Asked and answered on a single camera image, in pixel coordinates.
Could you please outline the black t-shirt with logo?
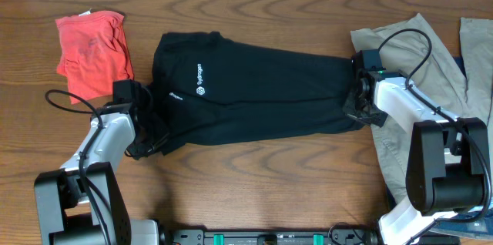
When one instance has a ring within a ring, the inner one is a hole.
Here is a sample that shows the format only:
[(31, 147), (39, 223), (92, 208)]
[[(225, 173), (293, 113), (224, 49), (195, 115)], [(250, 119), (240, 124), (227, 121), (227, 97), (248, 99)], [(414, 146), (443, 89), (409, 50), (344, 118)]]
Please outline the black t-shirt with logo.
[(153, 59), (155, 109), (169, 135), (162, 153), (358, 130), (343, 106), (350, 60), (235, 42), (218, 32), (162, 36)]

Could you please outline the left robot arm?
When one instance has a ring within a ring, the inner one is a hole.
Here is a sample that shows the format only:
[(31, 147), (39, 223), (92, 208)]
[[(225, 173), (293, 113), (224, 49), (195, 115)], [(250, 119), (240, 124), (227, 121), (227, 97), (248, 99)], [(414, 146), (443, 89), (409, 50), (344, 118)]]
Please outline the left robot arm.
[(116, 180), (124, 156), (137, 147), (150, 91), (126, 79), (112, 85), (112, 101), (90, 106), (90, 130), (72, 157), (40, 173), (34, 191), (43, 244), (171, 244), (158, 220), (129, 217)]

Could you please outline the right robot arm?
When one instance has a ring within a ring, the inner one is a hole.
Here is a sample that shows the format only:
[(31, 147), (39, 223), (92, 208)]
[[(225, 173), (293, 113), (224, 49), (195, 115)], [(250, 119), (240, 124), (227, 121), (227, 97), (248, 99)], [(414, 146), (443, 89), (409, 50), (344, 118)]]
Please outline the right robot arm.
[(405, 175), (407, 195), (378, 221), (381, 244), (412, 244), (439, 222), (460, 223), (475, 207), (481, 219), (491, 204), (486, 125), (461, 118), (429, 99), (405, 77), (358, 69), (345, 113), (382, 126), (391, 117), (411, 137)]

